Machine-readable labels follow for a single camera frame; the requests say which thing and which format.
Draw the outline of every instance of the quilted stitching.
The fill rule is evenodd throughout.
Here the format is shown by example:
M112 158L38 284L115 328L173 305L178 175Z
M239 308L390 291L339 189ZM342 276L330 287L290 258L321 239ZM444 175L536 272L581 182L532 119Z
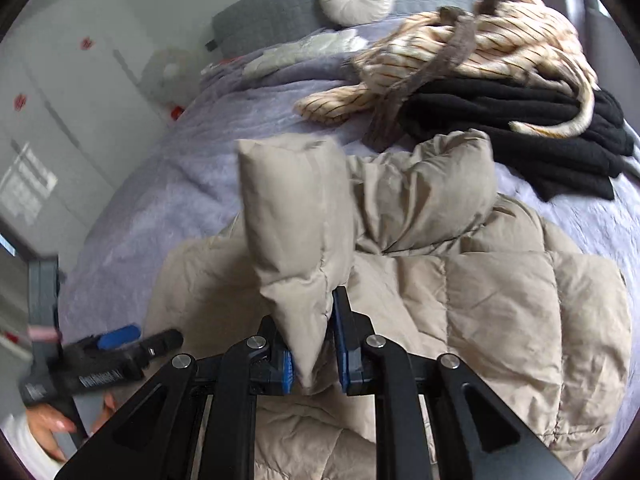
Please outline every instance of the quilted stitching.
M473 0L396 0L392 16L435 10L442 5L470 10ZM338 28L324 16L318 0L240 0L213 17L223 56L237 57L287 41L318 28Z

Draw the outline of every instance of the silver bolt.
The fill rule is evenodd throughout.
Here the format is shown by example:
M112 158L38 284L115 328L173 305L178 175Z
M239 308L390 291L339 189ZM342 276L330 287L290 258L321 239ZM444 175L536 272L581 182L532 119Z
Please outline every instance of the silver bolt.
M263 338L261 335L252 335L249 339L246 340L246 345L249 348L253 348L254 350L259 350L263 348L267 344L267 340Z
M191 364L191 358L187 354L178 354L171 359L171 364L174 368L186 368Z
M450 370L455 370L460 366L460 359L458 359L457 355L443 354L440 356L440 363L445 368L449 368Z
M382 348L386 344L386 339L381 335L373 334L367 337L367 344L373 348Z

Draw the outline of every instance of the lavender blanket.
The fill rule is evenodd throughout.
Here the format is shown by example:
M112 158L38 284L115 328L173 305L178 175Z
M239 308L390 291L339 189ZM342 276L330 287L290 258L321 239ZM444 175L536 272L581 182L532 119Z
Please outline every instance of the lavender blanket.
M376 40L397 24L398 20L387 20L364 25L359 34ZM202 94L100 216L62 287L60 326L66 342L128 323L142 325L168 251L186 238L216 234L235 216L240 208L236 139L322 132L335 136L350 154L370 154L359 140L369 114L327 128L303 121L292 111L297 99L345 84L344 56L302 62L258 82L243 82L242 67L259 54L205 76ZM396 148L402 147L412 146L407 141ZM496 171L501 192L558 224L584 252L615 260L626 280L634 324L629 388L609 436L590 452L581 478L591 480L640 406L640 192L621 176L614 183L615 202L561 196L542 203L529 184L507 168L497 164Z

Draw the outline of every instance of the red sticker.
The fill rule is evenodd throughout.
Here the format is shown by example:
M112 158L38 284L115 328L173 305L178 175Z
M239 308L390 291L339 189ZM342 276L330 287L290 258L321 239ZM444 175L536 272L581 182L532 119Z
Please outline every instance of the red sticker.
M18 94L14 99L14 110L19 112L27 104L27 96L25 94Z
M94 46L94 44L95 41L87 36L80 42L80 48L82 50L89 50L92 46Z

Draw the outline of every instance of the jacket sleeve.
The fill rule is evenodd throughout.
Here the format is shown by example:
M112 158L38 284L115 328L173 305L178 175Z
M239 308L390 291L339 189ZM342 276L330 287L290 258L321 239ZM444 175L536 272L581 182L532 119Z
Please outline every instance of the jacket sleeve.
M61 465L47 455L31 434L26 413L9 415L2 423L2 432L14 453L35 480L53 480Z

